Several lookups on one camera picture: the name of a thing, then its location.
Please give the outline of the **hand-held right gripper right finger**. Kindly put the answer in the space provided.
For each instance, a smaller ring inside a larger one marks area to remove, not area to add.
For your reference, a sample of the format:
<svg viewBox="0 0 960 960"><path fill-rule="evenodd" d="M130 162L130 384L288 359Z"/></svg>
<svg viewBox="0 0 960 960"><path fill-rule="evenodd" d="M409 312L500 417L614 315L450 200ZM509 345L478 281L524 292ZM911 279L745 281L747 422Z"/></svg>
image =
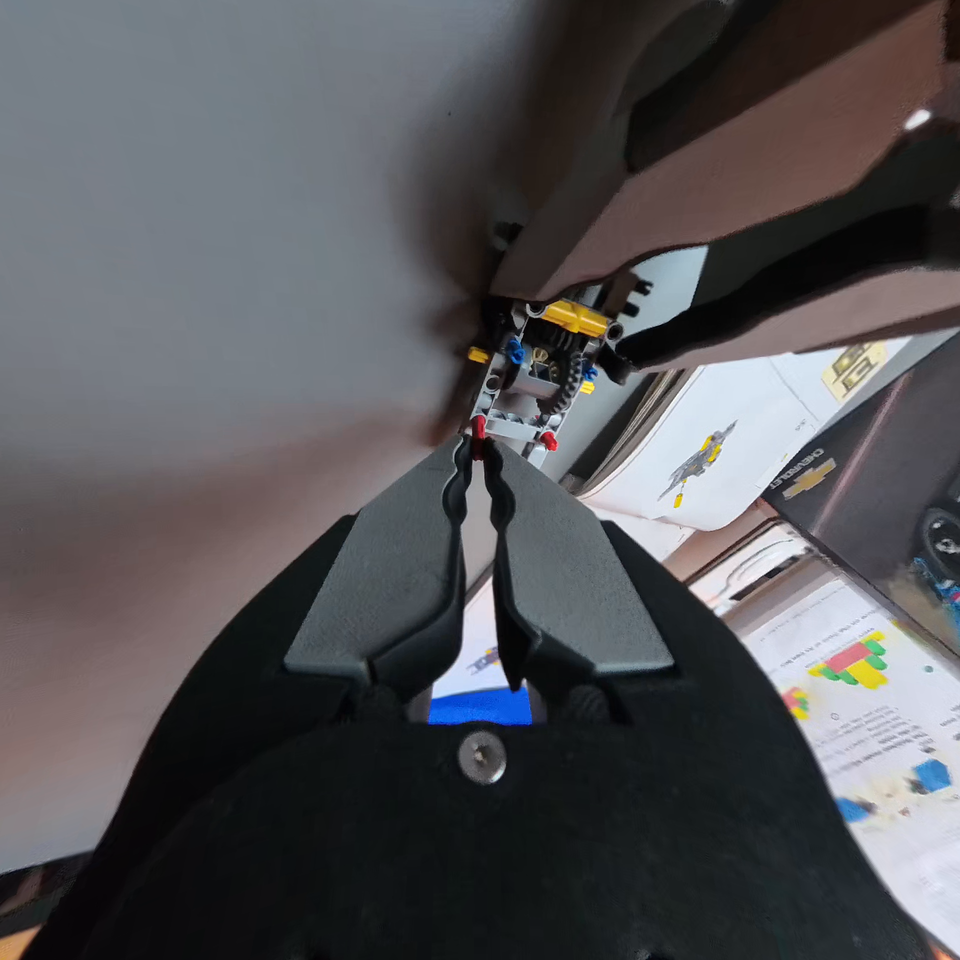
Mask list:
<svg viewBox="0 0 960 960"><path fill-rule="evenodd" d="M501 443L484 440L500 664L511 689L567 692L672 669L674 658L600 520Z"/></svg>

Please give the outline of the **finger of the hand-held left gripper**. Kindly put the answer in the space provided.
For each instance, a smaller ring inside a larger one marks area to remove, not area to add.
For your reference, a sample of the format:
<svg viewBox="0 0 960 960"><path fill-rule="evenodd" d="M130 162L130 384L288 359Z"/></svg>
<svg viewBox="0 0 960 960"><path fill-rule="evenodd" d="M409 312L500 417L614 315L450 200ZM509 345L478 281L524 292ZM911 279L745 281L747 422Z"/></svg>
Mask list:
<svg viewBox="0 0 960 960"><path fill-rule="evenodd" d="M852 189L940 92L949 2L682 2L491 283L549 302Z"/></svg>
<svg viewBox="0 0 960 960"><path fill-rule="evenodd" d="M906 206L852 223L615 347L615 382L644 370L805 354L956 329L959 212Z"/></svg>

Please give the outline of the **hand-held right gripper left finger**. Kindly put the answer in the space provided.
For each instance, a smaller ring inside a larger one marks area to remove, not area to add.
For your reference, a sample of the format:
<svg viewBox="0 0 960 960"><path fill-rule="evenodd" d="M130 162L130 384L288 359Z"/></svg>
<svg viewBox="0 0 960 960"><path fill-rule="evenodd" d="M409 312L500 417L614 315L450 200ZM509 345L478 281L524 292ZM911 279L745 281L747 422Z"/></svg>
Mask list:
<svg viewBox="0 0 960 960"><path fill-rule="evenodd" d="M408 703L454 664L473 462L473 438L453 438L356 514L285 654L288 671L385 687Z"/></svg>

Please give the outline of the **grey yellow lego assembly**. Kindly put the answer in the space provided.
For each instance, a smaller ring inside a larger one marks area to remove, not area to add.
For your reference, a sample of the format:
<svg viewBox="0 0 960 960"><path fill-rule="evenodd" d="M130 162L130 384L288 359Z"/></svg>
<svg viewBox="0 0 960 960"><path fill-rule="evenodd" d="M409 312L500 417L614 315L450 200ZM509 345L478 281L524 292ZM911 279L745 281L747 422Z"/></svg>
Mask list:
<svg viewBox="0 0 960 960"><path fill-rule="evenodd" d="M630 365L618 348L626 321L640 312L629 295L646 297L653 288L627 269L548 301L484 294L465 358L463 429L471 433L471 419L482 414L486 438L516 444L524 459L542 465L560 444L547 452L540 434L553 431L559 442L575 405L596 396L602 381L626 389L624 406L642 400L657 374Z"/></svg>

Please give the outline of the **lego set car box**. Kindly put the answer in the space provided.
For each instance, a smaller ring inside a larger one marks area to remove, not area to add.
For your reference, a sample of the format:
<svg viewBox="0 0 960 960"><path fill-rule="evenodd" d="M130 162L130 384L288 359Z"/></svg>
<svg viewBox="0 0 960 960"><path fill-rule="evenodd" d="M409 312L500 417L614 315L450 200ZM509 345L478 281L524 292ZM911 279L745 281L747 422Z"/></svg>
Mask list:
<svg viewBox="0 0 960 960"><path fill-rule="evenodd" d="M825 428L761 498L957 655L958 334Z"/></svg>

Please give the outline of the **open lego instruction booklet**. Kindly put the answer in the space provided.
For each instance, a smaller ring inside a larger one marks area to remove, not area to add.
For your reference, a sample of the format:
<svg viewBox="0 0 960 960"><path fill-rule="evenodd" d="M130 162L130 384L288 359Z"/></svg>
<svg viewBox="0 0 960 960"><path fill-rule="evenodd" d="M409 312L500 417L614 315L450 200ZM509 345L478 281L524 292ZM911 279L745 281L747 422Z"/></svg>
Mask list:
<svg viewBox="0 0 960 960"><path fill-rule="evenodd" d="M540 469L601 520L613 521L659 561L689 540L729 527L827 426L907 372L938 334L655 374L637 384L591 444L581 396Z"/></svg>

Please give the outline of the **printed lego info poster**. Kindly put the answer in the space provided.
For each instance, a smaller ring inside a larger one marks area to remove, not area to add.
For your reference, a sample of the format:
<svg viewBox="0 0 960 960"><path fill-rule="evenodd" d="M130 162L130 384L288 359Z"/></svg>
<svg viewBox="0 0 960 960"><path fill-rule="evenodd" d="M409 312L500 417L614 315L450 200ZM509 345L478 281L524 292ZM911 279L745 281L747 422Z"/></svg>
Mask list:
<svg viewBox="0 0 960 960"><path fill-rule="evenodd" d="M958 666L841 580L738 633L873 868L958 955Z"/></svg>

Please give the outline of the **blue plastic bin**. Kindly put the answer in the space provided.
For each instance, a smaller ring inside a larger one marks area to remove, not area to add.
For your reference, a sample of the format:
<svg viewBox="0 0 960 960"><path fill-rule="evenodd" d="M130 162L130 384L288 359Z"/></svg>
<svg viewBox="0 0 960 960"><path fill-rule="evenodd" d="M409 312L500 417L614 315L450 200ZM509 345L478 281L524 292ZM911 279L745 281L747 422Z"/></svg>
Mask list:
<svg viewBox="0 0 960 960"><path fill-rule="evenodd" d="M503 687L434 698L429 707L428 723L438 726L470 723L530 726L533 724L533 715L525 688L514 692Z"/></svg>

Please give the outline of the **white rounded plastic object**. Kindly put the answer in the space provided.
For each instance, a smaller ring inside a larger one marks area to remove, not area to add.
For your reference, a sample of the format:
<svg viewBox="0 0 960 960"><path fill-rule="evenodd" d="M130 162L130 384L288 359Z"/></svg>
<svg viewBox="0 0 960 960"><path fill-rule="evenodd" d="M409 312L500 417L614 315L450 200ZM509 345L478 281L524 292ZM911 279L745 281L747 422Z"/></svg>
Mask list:
<svg viewBox="0 0 960 960"><path fill-rule="evenodd" d="M786 522L761 527L692 577L688 589L721 615L812 553L811 544Z"/></svg>

